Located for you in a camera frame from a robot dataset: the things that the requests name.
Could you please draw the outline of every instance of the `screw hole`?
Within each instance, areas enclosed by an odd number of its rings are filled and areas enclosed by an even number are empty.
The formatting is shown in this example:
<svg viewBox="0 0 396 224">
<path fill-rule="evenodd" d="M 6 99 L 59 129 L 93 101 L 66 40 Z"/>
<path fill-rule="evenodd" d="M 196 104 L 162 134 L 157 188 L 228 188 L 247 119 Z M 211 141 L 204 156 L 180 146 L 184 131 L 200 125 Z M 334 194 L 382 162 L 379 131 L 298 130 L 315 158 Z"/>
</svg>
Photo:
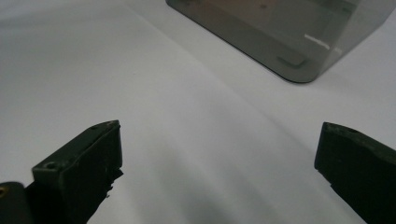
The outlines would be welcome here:
<svg viewBox="0 0 396 224">
<path fill-rule="evenodd" d="M 58 168 L 58 164 L 56 162 L 54 162 L 54 161 L 51 161 L 49 163 L 46 163 L 44 165 L 44 167 L 46 167 L 47 169 L 54 170 L 54 169 Z"/>
</svg>

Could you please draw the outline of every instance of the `clear plastic container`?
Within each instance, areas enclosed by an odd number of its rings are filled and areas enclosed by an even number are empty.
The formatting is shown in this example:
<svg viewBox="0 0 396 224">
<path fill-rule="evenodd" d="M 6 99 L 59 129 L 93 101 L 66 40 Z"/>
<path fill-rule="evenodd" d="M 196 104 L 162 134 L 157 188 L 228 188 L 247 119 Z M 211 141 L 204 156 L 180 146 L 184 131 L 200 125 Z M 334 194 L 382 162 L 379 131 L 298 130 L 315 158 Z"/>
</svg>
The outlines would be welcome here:
<svg viewBox="0 0 396 224">
<path fill-rule="evenodd" d="M 310 82 L 380 26 L 396 0 L 167 0 L 292 82 Z"/>
</svg>

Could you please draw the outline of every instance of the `transparent box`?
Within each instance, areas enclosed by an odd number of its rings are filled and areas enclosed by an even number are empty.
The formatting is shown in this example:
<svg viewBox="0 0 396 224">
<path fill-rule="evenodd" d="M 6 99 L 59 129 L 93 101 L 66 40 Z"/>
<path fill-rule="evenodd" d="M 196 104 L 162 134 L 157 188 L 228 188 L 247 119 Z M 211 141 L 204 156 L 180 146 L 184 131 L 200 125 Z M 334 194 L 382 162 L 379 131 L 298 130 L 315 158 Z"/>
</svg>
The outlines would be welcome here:
<svg viewBox="0 0 396 224">
<path fill-rule="evenodd" d="M 288 81 L 313 81 L 380 26 L 396 0 L 166 0 Z"/>
</svg>

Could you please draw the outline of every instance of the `brass screw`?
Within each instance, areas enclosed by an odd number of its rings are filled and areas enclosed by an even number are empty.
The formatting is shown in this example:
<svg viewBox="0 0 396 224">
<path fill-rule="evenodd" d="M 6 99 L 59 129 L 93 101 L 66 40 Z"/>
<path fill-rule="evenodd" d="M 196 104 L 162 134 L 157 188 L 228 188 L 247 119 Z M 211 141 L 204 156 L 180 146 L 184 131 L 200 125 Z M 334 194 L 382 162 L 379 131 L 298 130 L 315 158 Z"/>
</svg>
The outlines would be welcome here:
<svg viewBox="0 0 396 224">
<path fill-rule="evenodd" d="M 6 196 L 7 192 L 8 192 L 7 187 L 0 187 L 0 199 Z"/>
</svg>

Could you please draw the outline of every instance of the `white table surface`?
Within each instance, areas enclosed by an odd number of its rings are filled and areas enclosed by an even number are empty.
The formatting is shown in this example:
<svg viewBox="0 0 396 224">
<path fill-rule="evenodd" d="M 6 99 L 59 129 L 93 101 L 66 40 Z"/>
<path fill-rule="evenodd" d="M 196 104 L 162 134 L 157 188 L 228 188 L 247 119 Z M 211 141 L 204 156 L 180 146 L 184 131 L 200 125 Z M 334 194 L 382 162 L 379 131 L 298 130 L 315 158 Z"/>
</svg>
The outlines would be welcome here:
<svg viewBox="0 0 396 224">
<path fill-rule="evenodd" d="M 364 223 L 314 169 L 323 121 L 396 148 L 396 13 L 288 83 L 164 0 L 0 2 L 0 182 L 119 119 L 124 176 L 89 223 Z"/>
</svg>

